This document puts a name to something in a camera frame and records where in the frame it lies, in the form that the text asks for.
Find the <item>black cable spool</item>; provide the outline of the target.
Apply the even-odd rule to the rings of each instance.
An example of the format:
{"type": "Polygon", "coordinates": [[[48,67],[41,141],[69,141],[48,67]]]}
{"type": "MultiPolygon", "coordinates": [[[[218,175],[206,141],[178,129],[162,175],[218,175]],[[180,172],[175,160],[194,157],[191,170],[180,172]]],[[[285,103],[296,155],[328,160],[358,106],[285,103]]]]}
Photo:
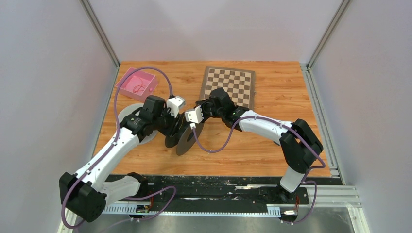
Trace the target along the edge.
{"type": "Polygon", "coordinates": [[[165,137],[165,146],[176,147],[176,154],[180,156],[187,153],[195,143],[193,130],[186,122],[185,116],[180,115],[171,134],[165,137]]]}

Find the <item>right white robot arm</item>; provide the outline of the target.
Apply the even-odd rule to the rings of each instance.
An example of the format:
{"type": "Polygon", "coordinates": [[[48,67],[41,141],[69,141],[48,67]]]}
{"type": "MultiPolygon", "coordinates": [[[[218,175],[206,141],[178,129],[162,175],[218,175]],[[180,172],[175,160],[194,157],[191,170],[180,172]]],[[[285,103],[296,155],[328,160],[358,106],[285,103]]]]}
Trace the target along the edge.
{"type": "Polygon", "coordinates": [[[325,167],[320,158],[323,145],[306,121],[281,121],[262,116],[247,107],[235,105],[223,88],[217,88],[207,99],[197,101],[194,109],[185,111],[185,118],[193,130],[209,118],[219,118],[231,131],[255,133],[279,145],[288,165],[277,190],[282,202],[296,198],[296,189],[316,168],[313,165],[316,160],[321,163],[319,168],[325,167]]]}

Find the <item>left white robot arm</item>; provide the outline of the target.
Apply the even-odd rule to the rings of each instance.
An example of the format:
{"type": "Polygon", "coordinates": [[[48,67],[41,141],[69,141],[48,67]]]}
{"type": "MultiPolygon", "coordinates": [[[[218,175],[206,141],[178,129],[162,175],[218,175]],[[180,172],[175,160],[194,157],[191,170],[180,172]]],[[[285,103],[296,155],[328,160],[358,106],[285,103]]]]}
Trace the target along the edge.
{"type": "Polygon", "coordinates": [[[121,199],[132,196],[137,201],[145,200],[149,188],[141,175],[132,172],[120,181],[106,179],[132,149],[149,142],[157,133],[170,135],[184,105],[180,96],[164,100],[150,95],[144,103],[132,104],[116,114],[119,126],[106,145],[74,174],[65,172],[60,177],[63,209],[93,222],[106,206],[121,199]]]}

